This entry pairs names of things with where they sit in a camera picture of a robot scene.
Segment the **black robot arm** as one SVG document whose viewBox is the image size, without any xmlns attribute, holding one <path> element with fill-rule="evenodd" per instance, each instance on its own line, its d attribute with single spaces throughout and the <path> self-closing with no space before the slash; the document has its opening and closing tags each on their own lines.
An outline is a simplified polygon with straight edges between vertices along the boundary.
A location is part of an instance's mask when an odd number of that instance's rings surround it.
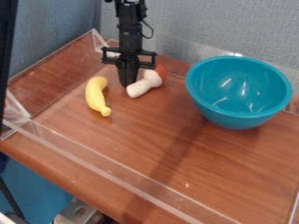
<svg viewBox="0 0 299 224">
<path fill-rule="evenodd" d="M 155 69 L 156 52 L 143 49 L 143 25 L 145 22 L 145 0 L 105 0 L 113 2 L 118 19 L 118 47 L 102 47 L 101 62 L 116 66 L 117 77 L 125 88 L 136 82 L 139 69 Z"/>
</svg>

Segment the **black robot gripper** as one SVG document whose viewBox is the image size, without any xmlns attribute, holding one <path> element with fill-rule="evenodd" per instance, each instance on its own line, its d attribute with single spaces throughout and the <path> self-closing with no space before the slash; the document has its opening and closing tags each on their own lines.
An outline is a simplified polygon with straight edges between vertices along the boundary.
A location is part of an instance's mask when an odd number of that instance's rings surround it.
<svg viewBox="0 0 299 224">
<path fill-rule="evenodd" d="M 155 69 L 156 53 L 143 49 L 143 26 L 118 24 L 118 47 L 102 47 L 101 61 L 116 65 L 118 81 L 125 88 L 136 82 L 139 68 Z"/>
</svg>

